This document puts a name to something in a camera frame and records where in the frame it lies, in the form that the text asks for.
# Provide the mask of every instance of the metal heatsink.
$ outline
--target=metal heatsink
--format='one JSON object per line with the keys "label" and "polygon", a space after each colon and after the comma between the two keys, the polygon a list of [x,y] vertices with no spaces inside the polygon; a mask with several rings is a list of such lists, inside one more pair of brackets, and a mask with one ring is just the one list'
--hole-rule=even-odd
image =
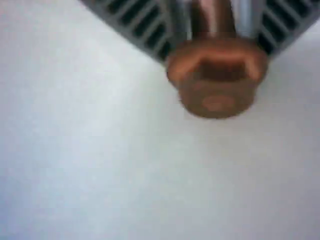
{"label": "metal heatsink", "polygon": [[[188,39],[185,0],[81,0],[153,59],[163,63]],[[320,17],[320,0],[232,0],[240,35],[254,39],[271,58]]]}

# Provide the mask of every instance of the copper bolt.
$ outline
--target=copper bolt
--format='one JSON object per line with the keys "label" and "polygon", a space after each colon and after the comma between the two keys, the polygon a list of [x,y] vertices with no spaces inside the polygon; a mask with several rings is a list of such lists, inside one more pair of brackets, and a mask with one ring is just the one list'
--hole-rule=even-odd
{"label": "copper bolt", "polygon": [[167,76],[192,114],[228,118],[248,109],[268,69],[268,56],[238,37],[229,0],[191,0],[193,39],[168,58]]}

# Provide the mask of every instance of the blurry object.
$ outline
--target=blurry object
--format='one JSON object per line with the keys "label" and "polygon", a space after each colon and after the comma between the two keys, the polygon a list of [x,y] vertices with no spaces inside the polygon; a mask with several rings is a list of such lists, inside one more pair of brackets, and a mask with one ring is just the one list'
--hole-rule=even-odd
{"label": "blurry object", "polygon": [[[188,0],[81,0],[131,43],[164,63],[189,37]],[[319,16],[320,0],[231,0],[235,28],[272,58]]]}
{"label": "blurry object", "polygon": [[188,9],[192,38],[170,54],[167,76],[190,113],[238,115],[253,103],[268,56],[254,41],[237,36],[229,0],[192,0]]}

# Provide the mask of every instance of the white background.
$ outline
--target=white background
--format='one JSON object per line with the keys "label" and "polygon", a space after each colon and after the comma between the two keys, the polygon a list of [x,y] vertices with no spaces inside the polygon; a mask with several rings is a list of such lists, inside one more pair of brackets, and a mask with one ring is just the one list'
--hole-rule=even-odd
{"label": "white background", "polygon": [[1,240],[319,240],[320,25],[228,120],[76,0],[0,0]]}

